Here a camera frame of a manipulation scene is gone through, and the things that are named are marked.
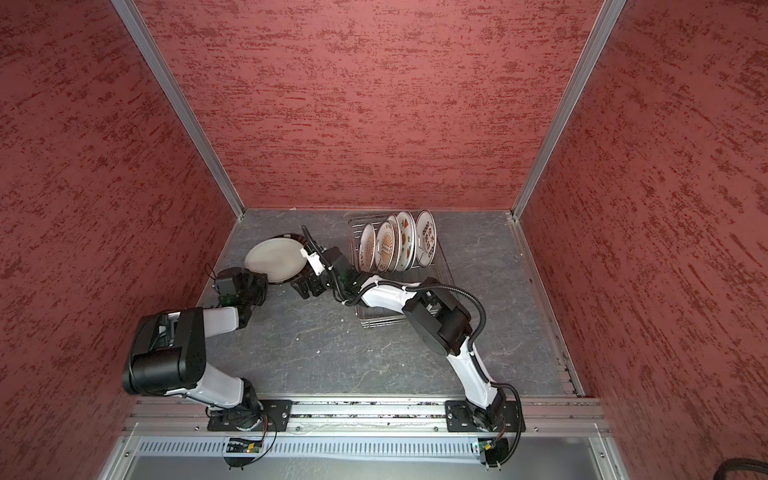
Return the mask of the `red character white plate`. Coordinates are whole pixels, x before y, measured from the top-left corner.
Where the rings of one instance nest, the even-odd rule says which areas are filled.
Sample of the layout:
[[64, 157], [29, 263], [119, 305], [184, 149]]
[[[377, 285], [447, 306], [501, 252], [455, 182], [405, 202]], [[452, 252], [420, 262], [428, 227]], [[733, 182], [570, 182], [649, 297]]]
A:
[[420, 267], [431, 265], [436, 248], [437, 228], [434, 216], [427, 210], [421, 211], [416, 222], [416, 260]]

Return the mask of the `white leaf pattern plate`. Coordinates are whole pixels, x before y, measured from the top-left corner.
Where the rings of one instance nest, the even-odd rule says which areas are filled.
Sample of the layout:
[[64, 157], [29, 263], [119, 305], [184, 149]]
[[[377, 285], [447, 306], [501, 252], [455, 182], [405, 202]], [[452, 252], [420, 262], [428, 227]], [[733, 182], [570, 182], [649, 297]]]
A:
[[244, 267], [254, 273], [266, 274], [270, 284], [281, 284], [289, 281], [307, 264], [301, 249], [267, 246], [262, 241], [247, 253]]

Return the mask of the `right corner aluminium profile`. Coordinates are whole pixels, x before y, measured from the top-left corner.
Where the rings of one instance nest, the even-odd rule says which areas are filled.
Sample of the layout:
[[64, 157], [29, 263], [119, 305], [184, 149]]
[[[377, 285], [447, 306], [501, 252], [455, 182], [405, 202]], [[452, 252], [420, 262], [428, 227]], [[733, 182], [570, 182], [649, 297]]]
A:
[[522, 219], [625, 5], [625, 0], [606, 0], [602, 3], [531, 169], [511, 209], [513, 221], [519, 222]]

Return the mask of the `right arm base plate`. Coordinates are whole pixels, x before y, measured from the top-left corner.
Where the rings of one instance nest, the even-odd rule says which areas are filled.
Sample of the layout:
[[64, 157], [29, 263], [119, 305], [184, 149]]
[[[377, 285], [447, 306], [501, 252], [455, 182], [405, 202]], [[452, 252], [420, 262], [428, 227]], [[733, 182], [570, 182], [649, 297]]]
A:
[[449, 432], [524, 433], [527, 430], [521, 410], [514, 400], [495, 402], [488, 409], [475, 406], [467, 400], [448, 400], [444, 403]]

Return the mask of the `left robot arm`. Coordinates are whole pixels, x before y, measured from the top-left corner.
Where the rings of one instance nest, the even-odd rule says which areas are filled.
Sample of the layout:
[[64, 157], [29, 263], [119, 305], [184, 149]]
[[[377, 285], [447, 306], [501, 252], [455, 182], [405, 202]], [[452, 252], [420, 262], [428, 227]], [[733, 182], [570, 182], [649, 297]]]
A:
[[206, 341], [247, 327], [264, 303], [268, 276], [233, 267], [214, 275], [218, 304], [164, 310], [139, 320], [122, 374], [126, 393], [178, 397], [206, 408], [210, 430], [267, 428], [268, 415], [252, 383], [207, 360]]

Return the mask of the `dark rimmed patterned plate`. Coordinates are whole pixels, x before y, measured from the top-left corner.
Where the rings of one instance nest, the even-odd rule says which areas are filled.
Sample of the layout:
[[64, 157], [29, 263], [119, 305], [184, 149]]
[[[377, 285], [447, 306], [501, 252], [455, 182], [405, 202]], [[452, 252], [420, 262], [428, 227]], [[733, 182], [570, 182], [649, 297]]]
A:
[[307, 239], [300, 234], [284, 233], [264, 240], [263, 244], [267, 246], [301, 249], [307, 244]]

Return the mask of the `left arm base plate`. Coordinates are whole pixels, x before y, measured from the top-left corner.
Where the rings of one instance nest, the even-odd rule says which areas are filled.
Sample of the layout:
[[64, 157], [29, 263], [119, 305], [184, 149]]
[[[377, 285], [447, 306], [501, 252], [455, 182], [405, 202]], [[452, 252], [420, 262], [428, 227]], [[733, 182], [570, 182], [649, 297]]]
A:
[[284, 432], [291, 415], [293, 402], [288, 399], [261, 400], [252, 411], [238, 406], [232, 409], [209, 410], [209, 432], [235, 432], [250, 434], [268, 430]]

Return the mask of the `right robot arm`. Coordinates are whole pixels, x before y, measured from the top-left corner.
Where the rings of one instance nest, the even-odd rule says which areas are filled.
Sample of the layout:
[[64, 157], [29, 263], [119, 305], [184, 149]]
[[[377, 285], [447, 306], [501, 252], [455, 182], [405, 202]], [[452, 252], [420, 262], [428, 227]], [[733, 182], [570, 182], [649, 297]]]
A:
[[476, 296], [432, 277], [403, 283], [358, 270], [338, 248], [322, 247], [307, 226], [301, 229], [306, 238], [301, 254], [337, 302], [402, 314], [424, 344], [447, 359], [464, 391], [459, 404], [477, 430], [518, 435], [524, 431], [519, 393], [492, 379], [476, 349], [487, 323]]

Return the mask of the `left corner aluminium profile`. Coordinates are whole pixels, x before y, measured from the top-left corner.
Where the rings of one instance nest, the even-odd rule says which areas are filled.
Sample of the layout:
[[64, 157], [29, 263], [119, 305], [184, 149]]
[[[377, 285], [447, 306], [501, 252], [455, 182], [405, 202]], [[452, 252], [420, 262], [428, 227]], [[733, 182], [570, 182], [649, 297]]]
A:
[[143, 59], [160, 85], [235, 217], [238, 220], [242, 219], [247, 211], [247, 207], [205, 134], [202, 125], [186, 99], [160, 48], [153, 39], [136, 3], [129, 0], [112, 0], [111, 4], [138, 47]]

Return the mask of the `orange sunburst plate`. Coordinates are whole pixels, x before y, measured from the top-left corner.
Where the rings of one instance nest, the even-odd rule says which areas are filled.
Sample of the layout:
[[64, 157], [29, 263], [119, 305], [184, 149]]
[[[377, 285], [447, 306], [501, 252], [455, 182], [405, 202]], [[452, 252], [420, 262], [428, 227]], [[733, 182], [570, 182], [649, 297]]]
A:
[[359, 267], [364, 272], [373, 272], [376, 252], [376, 229], [372, 223], [367, 223], [362, 231], [358, 261]]
[[387, 272], [393, 269], [396, 254], [399, 252], [397, 241], [399, 234], [396, 232], [397, 221], [393, 215], [379, 226], [376, 240], [375, 264], [378, 272]]

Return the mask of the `aluminium front rail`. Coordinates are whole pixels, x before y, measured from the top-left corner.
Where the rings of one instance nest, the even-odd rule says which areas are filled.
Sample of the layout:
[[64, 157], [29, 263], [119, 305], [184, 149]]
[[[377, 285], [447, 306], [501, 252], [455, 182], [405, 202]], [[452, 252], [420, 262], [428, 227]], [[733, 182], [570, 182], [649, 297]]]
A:
[[[441, 397], [286, 396], [262, 404], [280, 432], [292, 436], [438, 436], [478, 432], [461, 400]], [[612, 435], [601, 402], [584, 397], [525, 397], [524, 433], [530, 437]], [[182, 399], [141, 398], [121, 434], [213, 436], [205, 408]]]

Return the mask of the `watermelon print white plate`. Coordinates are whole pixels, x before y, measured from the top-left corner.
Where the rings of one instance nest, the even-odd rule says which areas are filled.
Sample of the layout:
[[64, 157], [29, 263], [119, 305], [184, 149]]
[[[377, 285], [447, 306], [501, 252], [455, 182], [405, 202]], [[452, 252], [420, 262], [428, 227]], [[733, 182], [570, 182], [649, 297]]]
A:
[[396, 270], [405, 271], [412, 267], [415, 257], [415, 220], [407, 211], [399, 212], [396, 218], [401, 238], [400, 257]]

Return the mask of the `corner aluminium profile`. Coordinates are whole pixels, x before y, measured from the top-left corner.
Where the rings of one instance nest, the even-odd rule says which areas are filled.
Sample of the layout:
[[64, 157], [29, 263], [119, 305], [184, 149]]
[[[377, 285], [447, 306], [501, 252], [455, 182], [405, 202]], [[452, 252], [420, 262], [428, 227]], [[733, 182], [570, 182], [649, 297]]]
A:
[[625, 0], [606, 0], [602, 3], [531, 169], [511, 209], [513, 221], [519, 222], [522, 219], [625, 5]]
[[247, 211], [247, 207], [205, 134], [202, 125], [186, 99], [160, 48], [153, 39], [136, 3], [129, 0], [112, 0], [111, 4], [138, 47], [143, 59], [160, 85], [235, 217], [238, 220], [242, 219]]

